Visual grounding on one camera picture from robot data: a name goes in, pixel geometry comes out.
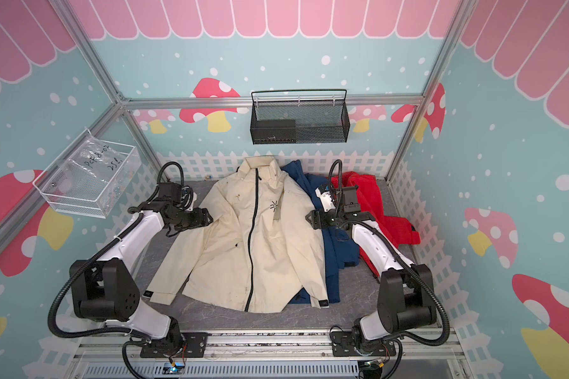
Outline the navy blue jacket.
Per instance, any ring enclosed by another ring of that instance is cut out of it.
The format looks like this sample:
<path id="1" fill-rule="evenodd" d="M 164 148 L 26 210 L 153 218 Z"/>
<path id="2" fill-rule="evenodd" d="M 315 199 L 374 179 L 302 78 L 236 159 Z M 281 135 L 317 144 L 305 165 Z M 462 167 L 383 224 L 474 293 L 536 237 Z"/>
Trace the navy blue jacket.
<path id="1" fill-rule="evenodd" d="M 311 198 L 316 209 L 322 209 L 322 203 L 315 191 L 327 184 L 327 178 L 303 172 L 302 163 L 294 160 L 281 167 Z M 340 284 L 339 273 L 344 268 L 359 264 L 360 249 L 346 233 L 334 227 L 321 230 L 325 251 L 325 271 L 327 295 L 330 303 L 339 303 Z"/>

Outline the red jacket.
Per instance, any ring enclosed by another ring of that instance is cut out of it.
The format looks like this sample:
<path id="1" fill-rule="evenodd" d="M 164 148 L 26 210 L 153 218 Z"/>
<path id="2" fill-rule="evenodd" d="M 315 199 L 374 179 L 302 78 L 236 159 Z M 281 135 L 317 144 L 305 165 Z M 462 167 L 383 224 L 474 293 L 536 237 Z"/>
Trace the red jacket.
<path id="1" fill-rule="evenodd" d="M 360 258 L 379 281 L 404 282 L 414 277 L 414 262 L 401 253 L 400 245 L 417 245 L 419 233 L 406 218 L 387 216 L 377 180 L 371 175 L 340 173 L 329 176 L 331 189 L 357 186 L 357 197 L 362 212 L 371 213 L 375 220 L 349 224 L 343 231 L 359 246 Z"/>

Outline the cream beige jacket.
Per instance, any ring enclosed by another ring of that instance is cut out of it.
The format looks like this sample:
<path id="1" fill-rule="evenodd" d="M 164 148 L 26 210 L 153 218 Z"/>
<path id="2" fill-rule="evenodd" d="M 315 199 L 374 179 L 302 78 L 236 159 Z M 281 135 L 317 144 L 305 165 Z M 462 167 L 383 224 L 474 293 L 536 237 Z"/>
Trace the cream beige jacket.
<path id="1" fill-rule="evenodd" d="M 170 305 L 178 294 L 214 306 L 273 314 L 302 290 L 327 308 L 322 233 L 315 207 L 273 156 L 246 158 L 201 203 L 213 222 L 181 232 L 145 292 Z"/>

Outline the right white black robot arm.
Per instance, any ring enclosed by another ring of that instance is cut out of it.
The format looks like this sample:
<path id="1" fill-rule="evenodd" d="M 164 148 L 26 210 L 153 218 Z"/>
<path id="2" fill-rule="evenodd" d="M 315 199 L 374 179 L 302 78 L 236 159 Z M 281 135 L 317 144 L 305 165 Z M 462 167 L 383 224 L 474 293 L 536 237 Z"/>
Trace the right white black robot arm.
<path id="1" fill-rule="evenodd" d="M 335 228 L 357 244 L 379 270 L 376 311 L 357 319 L 349 333 L 333 339 L 336 349 L 372 355 L 409 338 L 439 347 L 450 338 L 450 321 L 434 292 L 427 265 L 413 263 L 382 233 L 376 218 L 361 209 L 357 188 L 343 185 L 343 162 L 330 167 L 328 183 L 316 191 L 322 207 L 307 214 L 316 230 Z"/>

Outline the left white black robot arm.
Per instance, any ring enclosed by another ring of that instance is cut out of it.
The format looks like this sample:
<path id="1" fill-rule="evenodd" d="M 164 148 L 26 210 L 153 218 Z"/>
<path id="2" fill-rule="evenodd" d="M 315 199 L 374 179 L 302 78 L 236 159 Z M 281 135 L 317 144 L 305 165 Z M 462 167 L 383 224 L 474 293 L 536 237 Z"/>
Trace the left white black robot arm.
<path id="1" fill-rule="evenodd" d="M 174 237 L 207 227 L 213 218 L 207 209 L 194 206 L 194 192 L 183 179 L 159 179 L 150 197 L 128 212 L 133 216 L 131 221 L 112 241 L 88 260 L 71 265 L 70 277 L 48 311 L 47 327 L 63 339 L 123 333 L 137 345 L 160 355 L 176 355 L 184 347 L 177 320 L 142 301 L 131 270 L 162 230 Z M 72 297 L 76 317 L 101 326 L 77 332 L 60 328 L 57 313 L 67 295 Z"/>

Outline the black box in basket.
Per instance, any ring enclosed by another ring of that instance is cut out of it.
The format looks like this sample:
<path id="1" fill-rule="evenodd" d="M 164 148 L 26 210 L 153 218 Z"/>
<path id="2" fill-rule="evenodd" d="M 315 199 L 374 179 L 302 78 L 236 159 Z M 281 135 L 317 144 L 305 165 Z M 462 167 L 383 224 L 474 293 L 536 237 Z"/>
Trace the black box in basket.
<path id="1" fill-rule="evenodd" d="M 254 145 L 295 144 L 297 126 L 294 119 L 268 119 L 251 122 Z"/>

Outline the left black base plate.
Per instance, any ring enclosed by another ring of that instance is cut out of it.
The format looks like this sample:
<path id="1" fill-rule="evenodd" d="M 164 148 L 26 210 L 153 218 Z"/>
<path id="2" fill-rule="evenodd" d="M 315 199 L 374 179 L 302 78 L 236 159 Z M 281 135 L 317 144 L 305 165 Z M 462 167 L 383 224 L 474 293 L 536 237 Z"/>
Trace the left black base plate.
<path id="1" fill-rule="evenodd" d="M 207 347 L 208 333 L 170 333 L 163 339 L 143 344 L 142 358 L 203 358 Z"/>

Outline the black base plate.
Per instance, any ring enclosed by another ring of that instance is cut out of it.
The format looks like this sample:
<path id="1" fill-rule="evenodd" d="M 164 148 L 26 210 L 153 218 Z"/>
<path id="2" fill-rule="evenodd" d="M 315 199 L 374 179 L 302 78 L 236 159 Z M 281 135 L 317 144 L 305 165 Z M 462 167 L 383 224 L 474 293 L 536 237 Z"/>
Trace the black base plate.
<path id="1" fill-rule="evenodd" d="M 328 332 L 334 357 L 395 357 L 395 344 L 377 340 L 364 345 L 358 345 L 354 333 L 340 328 Z"/>
<path id="2" fill-rule="evenodd" d="M 207 347 L 208 333 L 170 333 L 163 339 L 143 344 L 142 358 L 203 358 Z"/>

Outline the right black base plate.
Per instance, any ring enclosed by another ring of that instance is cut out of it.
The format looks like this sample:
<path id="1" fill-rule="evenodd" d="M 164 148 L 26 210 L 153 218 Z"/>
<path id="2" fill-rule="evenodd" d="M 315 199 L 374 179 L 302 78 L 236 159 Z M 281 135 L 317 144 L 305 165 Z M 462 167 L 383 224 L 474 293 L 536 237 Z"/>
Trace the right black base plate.
<path id="1" fill-rule="evenodd" d="M 395 357 L 395 344 L 377 340 L 364 345 L 358 345 L 354 333 L 340 328 L 328 332 L 334 357 Z"/>

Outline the aluminium front rail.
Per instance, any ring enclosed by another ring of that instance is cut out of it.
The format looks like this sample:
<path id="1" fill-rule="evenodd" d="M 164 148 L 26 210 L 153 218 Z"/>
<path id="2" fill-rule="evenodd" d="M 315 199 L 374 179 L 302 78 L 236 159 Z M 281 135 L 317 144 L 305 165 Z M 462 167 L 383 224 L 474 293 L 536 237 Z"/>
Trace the aluminium front rail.
<path id="1" fill-rule="evenodd" d="M 389 353 L 359 355 L 333 341 L 339 328 L 212 330 L 183 354 L 143 358 L 128 348 L 134 370 L 145 378 L 471 378 L 456 334 L 439 347 L 404 340 Z"/>

